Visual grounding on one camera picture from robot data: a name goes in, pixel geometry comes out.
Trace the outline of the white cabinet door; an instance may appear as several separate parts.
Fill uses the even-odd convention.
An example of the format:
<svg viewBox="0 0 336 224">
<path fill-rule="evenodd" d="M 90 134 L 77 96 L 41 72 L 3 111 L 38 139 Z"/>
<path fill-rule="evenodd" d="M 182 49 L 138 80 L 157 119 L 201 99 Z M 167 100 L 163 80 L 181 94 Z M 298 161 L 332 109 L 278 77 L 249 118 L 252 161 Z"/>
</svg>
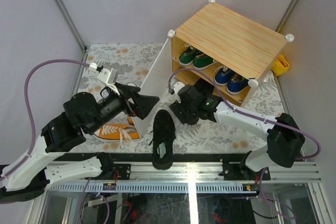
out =
<svg viewBox="0 0 336 224">
<path fill-rule="evenodd" d="M 167 83 L 172 74 L 172 44 L 171 39 L 167 39 L 151 69 L 141 85 L 141 95 L 150 95 L 162 99 L 167 90 Z M 134 124 L 140 137 L 143 137 L 150 126 L 154 114 L 159 106 L 159 102 L 153 107 L 149 115 L 141 120 L 135 118 Z"/>
</svg>

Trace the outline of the green sneaker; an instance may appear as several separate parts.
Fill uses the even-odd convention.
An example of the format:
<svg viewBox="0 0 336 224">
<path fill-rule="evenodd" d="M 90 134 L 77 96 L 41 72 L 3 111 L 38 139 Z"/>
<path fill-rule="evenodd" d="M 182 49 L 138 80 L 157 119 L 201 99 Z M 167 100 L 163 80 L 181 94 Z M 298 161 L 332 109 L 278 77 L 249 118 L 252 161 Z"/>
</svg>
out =
<svg viewBox="0 0 336 224">
<path fill-rule="evenodd" d="M 217 64 L 217 61 L 206 54 L 196 56 L 192 63 L 193 67 L 197 70 L 204 70 L 215 64 Z"/>
<path fill-rule="evenodd" d="M 189 66 L 196 56 L 200 55 L 202 52 L 198 49 L 189 46 L 185 51 L 183 51 L 179 56 L 179 63 L 182 66 Z"/>
</svg>

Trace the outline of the wooden shoe cabinet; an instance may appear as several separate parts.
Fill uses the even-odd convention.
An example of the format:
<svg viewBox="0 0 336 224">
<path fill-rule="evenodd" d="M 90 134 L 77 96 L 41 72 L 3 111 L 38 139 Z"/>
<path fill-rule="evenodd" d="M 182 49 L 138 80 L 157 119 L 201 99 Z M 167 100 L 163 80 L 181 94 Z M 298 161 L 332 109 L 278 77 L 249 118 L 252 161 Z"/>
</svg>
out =
<svg viewBox="0 0 336 224">
<path fill-rule="evenodd" d="M 235 11 L 224 7 L 216 0 L 208 4 L 184 22 L 180 27 L 168 32 L 172 44 L 173 71 L 182 69 L 180 54 L 192 46 L 217 61 L 200 72 L 178 73 L 177 79 L 185 84 L 194 83 L 197 78 L 209 76 L 214 79 L 214 71 L 227 66 L 248 79 L 249 85 L 242 93 L 231 95 L 224 86 L 220 93 L 231 103 L 244 106 L 271 70 L 283 47 L 294 40 L 292 34 L 282 35 Z"/>
</svg>

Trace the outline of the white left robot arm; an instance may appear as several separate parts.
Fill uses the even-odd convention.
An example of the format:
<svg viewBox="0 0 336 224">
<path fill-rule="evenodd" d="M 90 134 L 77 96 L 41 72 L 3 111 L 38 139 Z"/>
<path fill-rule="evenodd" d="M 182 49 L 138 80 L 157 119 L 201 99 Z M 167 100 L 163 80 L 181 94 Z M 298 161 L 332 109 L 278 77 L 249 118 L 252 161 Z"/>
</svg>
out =
<svg viewBox="0 0 336 224">
<path fill-rule="evenodd" d="M 42 195 L 56 184 L 81 178 L 109 179 L 115 166 L 108 153 L 68 165 L 51 163 L 86 141 L 121 112 L 144 120 L 159 97 L 141 95 L 139 87 L 117 84 L 117 91 L 105 87 L 100 101 L 88 92 L 75 94 L 64 103 L 64 112 L 51 120 L 36 138 L 34 147 L 20 161 L 1 166 L 1 203 L 25 202 Z"/>
</svg>

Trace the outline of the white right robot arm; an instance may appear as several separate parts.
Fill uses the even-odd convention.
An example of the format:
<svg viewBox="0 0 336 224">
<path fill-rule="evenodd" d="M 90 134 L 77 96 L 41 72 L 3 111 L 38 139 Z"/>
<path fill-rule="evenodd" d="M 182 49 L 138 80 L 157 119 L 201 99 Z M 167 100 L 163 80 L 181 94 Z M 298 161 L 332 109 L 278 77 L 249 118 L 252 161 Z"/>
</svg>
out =
<svg viewBox="0 0 336 224">
<path fill-rule="evenodd" d="M 226 179 L 252 180 L 270 166 L 291 168 L 299 157 L 305 137 L 289 114 L 274 117 L 254 113 L 181 82 L 173 86 L 171 93 L 176 100 L 170 109 L 182 124 L 194 125 L 199 120 L 228 124 L 266 142 L 264 147 L 246 153 L 238 165 L 225 165 L 229 172 Z"/>
</svg>

